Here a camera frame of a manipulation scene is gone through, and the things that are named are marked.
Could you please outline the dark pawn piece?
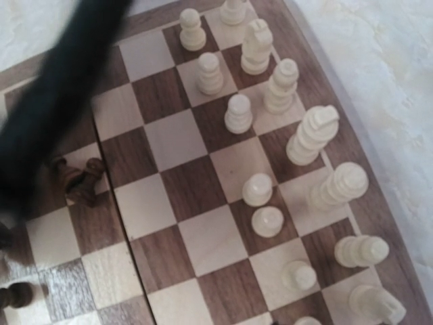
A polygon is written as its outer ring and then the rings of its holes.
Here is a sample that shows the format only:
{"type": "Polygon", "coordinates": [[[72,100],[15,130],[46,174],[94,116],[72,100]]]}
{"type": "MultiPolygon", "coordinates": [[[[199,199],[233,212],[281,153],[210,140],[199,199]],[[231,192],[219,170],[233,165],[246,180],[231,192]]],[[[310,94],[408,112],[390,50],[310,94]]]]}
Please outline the dark pawn piece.
{"type": "Polygon", "coordinates": [[[31,304],[34,294],[30,282],[17,282],[7,288],[1,288],[1,309],[26,307],[31,304]]]}
{"type": "Polygon", "coordinates": [[[84,169],[84,178],[68,193],[67,198],[77,204],[93,207],[96,200],[95,185],[102,179],[104,163],[99,158],[90,158],[84,169]]]}

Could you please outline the dark bishop piece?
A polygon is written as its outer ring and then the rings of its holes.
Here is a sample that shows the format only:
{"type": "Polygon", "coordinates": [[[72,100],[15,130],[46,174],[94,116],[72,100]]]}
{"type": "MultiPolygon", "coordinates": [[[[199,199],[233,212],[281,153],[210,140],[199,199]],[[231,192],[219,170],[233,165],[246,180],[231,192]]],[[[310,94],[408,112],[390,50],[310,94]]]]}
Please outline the dark bishop piece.
{"type": "Polygon", "coordinates": [[[67,160],[63,156],[57,156],[53,160],[53,165],[57,171],[59,182],[65,194],[70,193],[72,188],[76,186],[83,178],[83,171],[68,165],[67,160]]]}

